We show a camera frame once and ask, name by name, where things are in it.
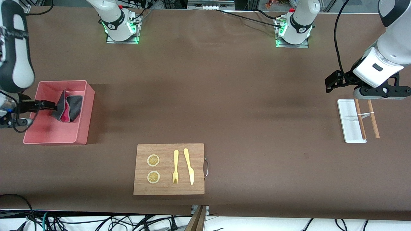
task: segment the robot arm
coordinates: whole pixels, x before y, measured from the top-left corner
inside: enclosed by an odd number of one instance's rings
[[[290,44],[301,44],[312,29],[312,23],[320,12],[318,0],[301,0],[295,12],[285,15],[286,27],[279,32],[279,36]]]
[[[336,71],[326,78],[326,91],[347,85],[357,85],[357,99],[403,99],[411,88],[399,86],[399,74],[411,64],[411,0],[380,0],[378,11],[387,28],[347,73]],[[388,79],[395,79],[394,86]]]
[[[34,83],[27,23],[23,9],[12,0],[0,0],[0,89],[21,92]]]
[[[120,9],[115,0],[86,0],[96,9],[106,33],[115,41],[125,41],[137,32],[136,13]]]

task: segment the metal handle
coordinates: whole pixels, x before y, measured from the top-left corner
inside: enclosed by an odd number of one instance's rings
[[[207,172],[204,175],[204,179],[205,179],[208,176],[208,160],[207,160],[206,156],[204,156],[204,160],[207,163]]]

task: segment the wooden cutting board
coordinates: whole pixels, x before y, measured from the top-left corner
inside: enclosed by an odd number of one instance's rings
[[[183,149],[190,154],[190,164],[194,169],[194,184],[190,184],[187,162]],[[174,150],[178,156],[178,184],[173,184]],[[160,161],[156,166],[150,166],[147,158],[158,155]],[[137,146],[136,172],[134,175],[134,195],[194,195],[204,194],[204,144],[175,143],[175,144],[139,144]],[[147,175],[157,171],[160,179],[150,183]]]

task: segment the white floor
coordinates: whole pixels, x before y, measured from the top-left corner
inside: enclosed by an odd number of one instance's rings
[[[168,217],[168,216],[156,216],[152,219]],[[83,222],[102,220],[107,217],[64,217],[61,220],[66,222]],[[131,217],[133,223],[137,223],[143,218],[143,216]],[[188,224],[189,217],[176,218],[177,226],[181,227]],[[261,218],[261,217],[213,217],[209,216],[206,219],[205,231],[215,231],[221,229],[221,231],[302,231],[309,219],[304,218]],[[24,218],[12,218],[12,219],[0,219],[0,231],[16,230],[23,222]],[[363,225],[365,220],[345,220],[348,231],[363,231]],[[68,231],[93,231],[97,228],[100,222],[87,223],[87,224],[66,224]],[[169,227],[168,221],[161,221],[151,225],[149,228],[151,231],[157,231],[162,228]],[[100,231],[106,231],[109,228],[109,222],[107,222]],[[33,231],[33,222],[28,222],[24,228],[24,231]],[[37,226],[37,230],[41,231],[41,226]],[[380,221],[370,220],[366,227],[366,231],[410,231],[411,222],[409,221]],[[126,228],[121,225],[117,225],[113,228],[113,231],[126,231]],[[307,231],[340,231],[335,225],[334,219],[314,219],[310,224]]]

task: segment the wooden chopstick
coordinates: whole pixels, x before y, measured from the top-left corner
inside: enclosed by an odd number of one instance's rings
[[[354,103],[356,104],[357,117],[358,117],[358,122],[360,123],[361,135],[363,136],[363,139],[365,140],[365,139],[367,139],[367,136],[365,135],[365,128],[364,128],[363,118],[360,115],[361,110],[360,110],[360,105],[358,104],[358,99],[354,98]]]
[[[369,111],[374,112],[374,109],[372,108],[371,100],[368,99],[367,103],[368,103]],[[371,113],[371,123],[372,123],[372,129],[374,130],[375,138],[380,138],[380,133],[378,132],[377,122],[375,120],[374,113]]]

